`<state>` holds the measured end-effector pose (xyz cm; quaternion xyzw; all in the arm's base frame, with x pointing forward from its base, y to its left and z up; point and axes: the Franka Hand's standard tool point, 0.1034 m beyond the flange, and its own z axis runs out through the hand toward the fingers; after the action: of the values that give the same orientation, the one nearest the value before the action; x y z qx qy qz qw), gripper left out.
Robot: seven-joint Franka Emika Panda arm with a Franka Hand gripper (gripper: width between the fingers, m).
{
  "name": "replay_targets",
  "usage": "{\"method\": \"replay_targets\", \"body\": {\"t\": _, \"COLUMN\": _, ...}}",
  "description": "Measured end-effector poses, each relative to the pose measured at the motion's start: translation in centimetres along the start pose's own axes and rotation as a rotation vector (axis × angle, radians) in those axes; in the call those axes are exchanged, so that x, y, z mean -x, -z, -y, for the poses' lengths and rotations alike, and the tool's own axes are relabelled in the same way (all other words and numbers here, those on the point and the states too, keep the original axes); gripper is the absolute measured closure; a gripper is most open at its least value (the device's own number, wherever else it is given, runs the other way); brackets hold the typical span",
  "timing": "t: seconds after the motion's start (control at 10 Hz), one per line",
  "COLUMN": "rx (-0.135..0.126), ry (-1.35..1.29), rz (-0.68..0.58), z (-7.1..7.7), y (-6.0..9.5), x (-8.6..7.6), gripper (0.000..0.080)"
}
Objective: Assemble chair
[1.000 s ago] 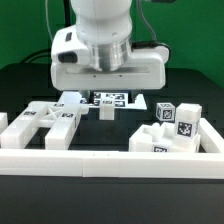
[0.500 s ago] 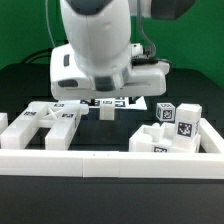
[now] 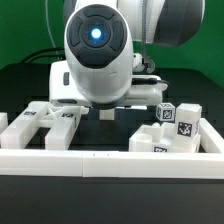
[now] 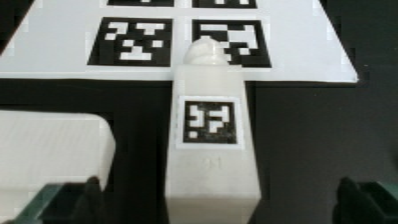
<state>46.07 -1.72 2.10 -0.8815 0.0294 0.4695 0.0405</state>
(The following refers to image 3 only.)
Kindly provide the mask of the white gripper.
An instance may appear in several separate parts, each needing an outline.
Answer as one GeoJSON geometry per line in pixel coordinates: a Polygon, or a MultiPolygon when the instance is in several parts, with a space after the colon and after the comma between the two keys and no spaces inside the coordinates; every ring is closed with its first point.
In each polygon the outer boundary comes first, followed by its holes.
{"type": "Polygon", "coordinates": [[[168,84],[156,75],[134,75],[126,93],[120,88],[114,93],[109,91],[115,83],[116,74],[112,73],[110,83],[91,84],[81,90],[72,77],[66,61],[55,62],[51,66],[49,78],[49,100],[54,105],[75,105],[93,108],[115,108],[132,106],[155,106],[162,102],[162,94],[168,84]]]}

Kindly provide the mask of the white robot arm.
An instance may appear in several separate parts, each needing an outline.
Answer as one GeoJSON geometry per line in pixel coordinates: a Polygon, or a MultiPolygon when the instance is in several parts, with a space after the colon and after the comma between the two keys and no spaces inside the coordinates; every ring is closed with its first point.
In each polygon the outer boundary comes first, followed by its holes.
{"type": "Polygon", "coordinates": [[[97,109],[162,102],[165,81],[133,43],[178,47],[198,32],[205,0],[65,0],[65,59],[51,66],[54,105],[97,109]]]}

